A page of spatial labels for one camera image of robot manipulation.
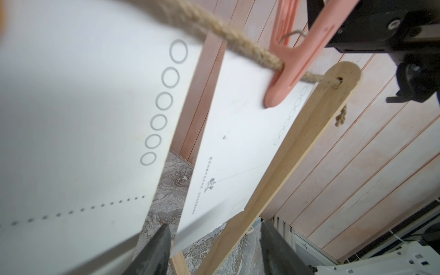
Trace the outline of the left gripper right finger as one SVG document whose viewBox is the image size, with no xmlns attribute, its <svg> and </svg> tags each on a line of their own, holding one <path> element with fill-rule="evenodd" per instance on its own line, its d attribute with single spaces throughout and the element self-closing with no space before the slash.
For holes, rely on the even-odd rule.
<svg viewBox="0 0 440 275">
<path fill-rule="evenodd" d="M 260 244 L 266 275 L 314 275 L 270 222 L 261 224 Z"/>
</svg>

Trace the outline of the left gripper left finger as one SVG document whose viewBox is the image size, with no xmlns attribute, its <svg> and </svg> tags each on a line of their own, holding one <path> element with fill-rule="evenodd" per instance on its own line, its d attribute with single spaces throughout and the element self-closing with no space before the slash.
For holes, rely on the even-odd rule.
<svg viewBox="0 0 440 275">
<path fill-rule="evenodd" d="M 171 253 L 171 230 L 164 223 L 122 275 L 166 275 Z"/>
</svg>

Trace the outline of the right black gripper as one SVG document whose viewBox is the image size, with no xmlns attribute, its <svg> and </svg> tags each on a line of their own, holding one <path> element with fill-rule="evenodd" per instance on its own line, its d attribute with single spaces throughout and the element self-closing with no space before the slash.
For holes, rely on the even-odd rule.
<svg viewBox="0 0 440 275">
<path fill-rule="evenodd" d="M 396 64 L 438 64 L 439 1 L 359 1 L 327 44 L 340 53 L 384 53 Z"/>
</svg>

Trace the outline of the pink clothespin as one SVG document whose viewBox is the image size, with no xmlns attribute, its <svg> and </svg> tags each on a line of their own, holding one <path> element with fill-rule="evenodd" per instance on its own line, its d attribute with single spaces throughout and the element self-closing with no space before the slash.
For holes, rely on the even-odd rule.
<svg viewBox="0 0 440 275">
<path fill-rule="evenodd" d="M 296 1 L 280 1 L 269 51 L 284 63 L 264 97 L 264 106 L 273 108 L 281 104 L 293 87 L 305 75 L 314 59 L 327 46 L 341 25 L 353 11 L 358 1 L 328 1 L 318 12 L 302 43 L 291 48 L 290 32 L 297 10 Z"/>
</svg>

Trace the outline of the white postcard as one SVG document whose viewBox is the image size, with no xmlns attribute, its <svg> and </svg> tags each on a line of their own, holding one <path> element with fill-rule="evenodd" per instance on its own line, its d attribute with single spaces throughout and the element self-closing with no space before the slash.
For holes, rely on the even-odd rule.
<svg viewBox="0 0 440 275">
<path fill-rule="evenodd" d="M 126 1 L 4 1 L 1 273 L 132 262 L 204 42 Z"/>
<path fill-rule="evenodd" d="M 271 70 L 225 53 L 172 254 L 244 210 L 314 89 L 300 82 L 280 105 L 265 108 L 272 77 Z"/>
</svg>

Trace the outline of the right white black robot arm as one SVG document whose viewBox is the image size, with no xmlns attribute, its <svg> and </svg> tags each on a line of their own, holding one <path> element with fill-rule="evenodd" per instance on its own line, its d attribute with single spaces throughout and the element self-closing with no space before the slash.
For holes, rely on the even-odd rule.
<svg viewBox="0 0 440 275">
<path fill-rule="evenodd" d="M 387 103 L 440 94 L 440 3 L 361 0 L 327 45 L 340 53 L 386 53 L 400 90 Z"/>
</svg>

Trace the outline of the wooden drying rack frame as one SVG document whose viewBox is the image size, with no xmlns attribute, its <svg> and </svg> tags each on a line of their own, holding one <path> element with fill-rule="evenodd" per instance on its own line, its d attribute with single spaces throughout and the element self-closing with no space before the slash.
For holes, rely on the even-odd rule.
<svg viewBox="0 0 440 275">
<path fill-rule="evenodd" d="M 244 210 L 222 224 L 225 229 L 198 274 L 212 275 L 219 268 L 347 102 L 362 70 L 354 63 L 341 62 L 329 69 L 327 76 L 342 82 L 337 88 L 314 86 Z"/>
</svg>

